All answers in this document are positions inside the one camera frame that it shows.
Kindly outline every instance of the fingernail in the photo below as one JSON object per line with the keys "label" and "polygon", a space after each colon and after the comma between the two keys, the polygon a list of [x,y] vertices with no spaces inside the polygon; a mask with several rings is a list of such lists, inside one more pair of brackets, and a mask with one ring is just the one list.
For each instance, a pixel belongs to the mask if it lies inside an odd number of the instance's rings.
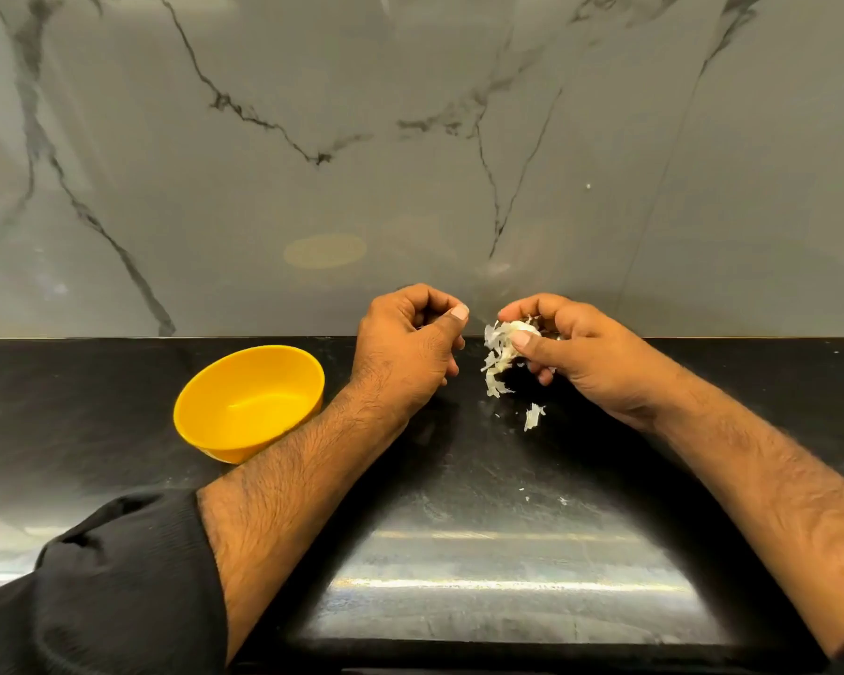
{"label": "fingernail", "polygon": [[532,340],[532,335],[528,331],[514,331],[509,335],[509,342],[516,350],[522,350]]}
{"label": "fingernail", "polygon": [[464,306],[462,303],[459,305],[454,305],[453,309],[450,311],[450,314],[457,319],[465,320],[466,317],[469,317],[469,309]]}

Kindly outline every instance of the hairy forearm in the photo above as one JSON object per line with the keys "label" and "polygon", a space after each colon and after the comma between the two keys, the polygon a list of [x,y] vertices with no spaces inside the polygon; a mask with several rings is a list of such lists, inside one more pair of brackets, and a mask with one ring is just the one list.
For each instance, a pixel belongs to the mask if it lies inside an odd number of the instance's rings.
{"label": "hairy forearm", "polygon": [[400,430],[348,386],[317,418],[199,492],[228,617],[228,659],[357,478]]}
{"label": "hairy forearm", "polygon": [[691,375],[657,431],[714,493],[829,654],[844,644],[844,478]]}

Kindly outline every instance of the black countertop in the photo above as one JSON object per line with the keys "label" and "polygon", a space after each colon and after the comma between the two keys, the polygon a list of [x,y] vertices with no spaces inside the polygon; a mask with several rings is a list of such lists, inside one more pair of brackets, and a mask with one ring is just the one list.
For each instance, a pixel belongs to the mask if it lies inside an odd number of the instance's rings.
{"label": "black countertop", "polygon": [[[297,345],[347,381],[351,338],[0,340],[0,583],[108,499],[227,468],[182,442],[193,374]],[[654,339],[844,472],[844,339]],[[546,669],[569,659],[813,671],[824,660],[703,487],[566,383],[461,375],[348,496],[241,652]],[[534,431],[525,408],[546,406]]]}

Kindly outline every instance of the black shirt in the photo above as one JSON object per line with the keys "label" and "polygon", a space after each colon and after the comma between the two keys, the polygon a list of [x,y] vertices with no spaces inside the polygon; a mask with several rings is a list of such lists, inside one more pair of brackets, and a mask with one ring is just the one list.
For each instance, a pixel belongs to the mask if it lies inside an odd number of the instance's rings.
{"label": "black shirt", "polygon": [[[226,643],[193,492],[114,500],[0,587],[0,675],[215,675]],[[844,648],[829,672],[844,675]]]}

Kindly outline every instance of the bowl rim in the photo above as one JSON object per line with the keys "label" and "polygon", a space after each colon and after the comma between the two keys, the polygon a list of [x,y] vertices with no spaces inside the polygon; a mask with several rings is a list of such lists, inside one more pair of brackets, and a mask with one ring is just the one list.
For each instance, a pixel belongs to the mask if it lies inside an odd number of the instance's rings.
{"label": "bowl rim", "polygon": [[[243,354],[248,353],[248,352],[250,353],[252,351],[265,350],[265,349],[285,349],[285,350],[295,351],[295,352],[299,353],[302,357],[304,357],[307,360],[309,360],[310,362],[312,362],[312,366],[314,366],[316,368],[316,371],[318,372],[318,378],[319,378],[318,392],[315,394],[315,397],[313,398],[313,401],[312,401],[312,405],[311,405],[309,411],[307,412],[307,414],[304,415],[303,417],[297,419],[292,424],[288,425],[288,427],[282,429],[280,433],[278,433],[276,435],[272,435],[269,438],[266,438],[259,443],[254,442],[254,443],[251,443],[249,445],[230,444],[230,445],[219,446],[219,445],[209,445],[209,444],[206,444],[205,442],[202,442],[202,441],[193,440],[190,432],[182,429],[181,423],[180,423],[180,420],[179,420],[180,411],[181,411],[181,397],[184,395],[184,393],[188,390],[189,387],[191,387],[191,385],[193,383],[195,383],[198,379],[200,379],[200,377],[203,376],[203,374],[208,373],[216,365],[222,364],[226,360],[229,360],[230,358],[236,357],[238,355],[243,355]],[[322,369],[322,363],[319,362],[318,360],[316,360],[315,355],[313,355],[311,352],[305,351],[302,348],[297,348],[294,345],[284,345],[284,344],[251,345],[249,348],[242,348],[241,350],[237,350],[235,352],[230,352],[229,354],[224,355],[223,357],[220,357],[215,362],[211,362],[210,364],[206,365],[197,374],[194,374],[188,380],[188,383],[186,383],[181,388],[181,390],[178,392],[178,396],[175,398],[175,405],[172,409],[172,423],[174,424],[175,430],[178,432],[178,434],[181,436],[181,438],[183,438],[185,440],[185,442],[188,442],[188,444],[190,444],[192,447],[196,447],[198,450],[214,450],[214,451],[217,451],[217,452],[228,452],[228,451],[232,451],[232,450],[245,450],[245,449],[248,449],[250,447],[256,447],[258,444],[263,444],[263,443],[268,443],[268,442],[270,443],[273,440],[275,440],[276,438],[279,438],[282,435],[287,434],[289,431],[292,431],[295,427],[299,426],[301,424],[301,422],[305,421],[306,418],[309,415],[312,414],[313,409],[319,404],[319,401],[322,399],[322,394],[324,392],[325,392],[325,370]]]}

